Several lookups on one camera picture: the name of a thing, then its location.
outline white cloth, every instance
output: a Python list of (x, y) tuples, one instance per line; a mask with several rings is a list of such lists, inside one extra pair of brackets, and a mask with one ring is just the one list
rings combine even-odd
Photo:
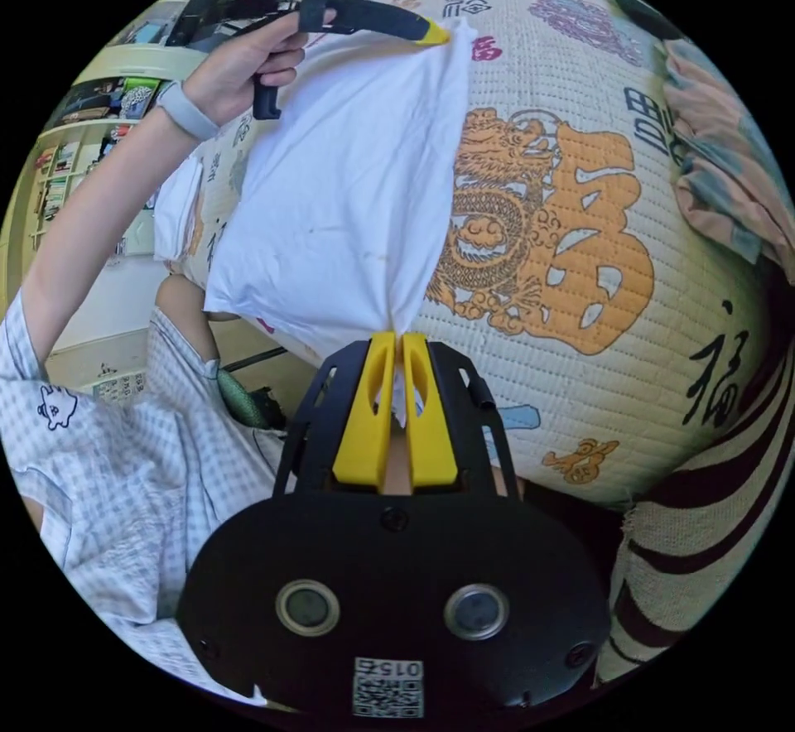
[(193, 230), (194, 202), (199, 192), (202, 165), (191, 153), (157, 192), (155, 200), (155, 259), (179, 260), (186, 235)]
[(443, 46), (363, 31), (310, 49), (252, 147), (205, 309), (262, 318), (322, 358), (401, 335), (450, 223), (476, 32)]

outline camera lens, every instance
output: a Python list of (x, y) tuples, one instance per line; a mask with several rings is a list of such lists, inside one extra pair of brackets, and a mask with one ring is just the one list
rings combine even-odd
[(340, 604), (331, 589), (316, 580), (294, 580), (276, 598), (279, 621), (297, 635), (330, 632), (340, 620)]
[(445, 606), (445, 624), (458, 638), (484, 641), (496, 635), (508, 621), (508, 600), (491, 585), (467, 585), (458, 589)]

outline yellow grabber tip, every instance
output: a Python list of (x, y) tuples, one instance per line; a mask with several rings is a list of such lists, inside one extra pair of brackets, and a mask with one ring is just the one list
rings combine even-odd
[(450, 32), (429, 20), (428, 33), (422, 39), (418, 39), (415, 44), (420, 46), (445, 45), (449, 41)]

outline hand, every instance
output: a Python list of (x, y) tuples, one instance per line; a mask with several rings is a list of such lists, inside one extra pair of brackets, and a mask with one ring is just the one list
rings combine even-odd
[[(331, 22), (334, 15), (327, 10), (324, 22)], [(287, 86), (296, 79), (306, 40), (307, 35), (298, 32), (298, 12), (279, 17), (216, 48), (182, 89), (205, 116), (223, 127), (251, 108), (255, 83)]]

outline quilted mattress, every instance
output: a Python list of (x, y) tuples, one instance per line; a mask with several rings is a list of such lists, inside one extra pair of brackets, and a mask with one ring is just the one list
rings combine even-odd
[[(479, 33), (448, 238), (415, 330), (474, 360), (519, 475), (629, 506), (731, 426), (769, 326), (757, 270), (677, 207), (655, 40), (612, 0), (379, 1)], [(260, 127), (245, 114), (204, 145), (176, 267), (203, 287)]]

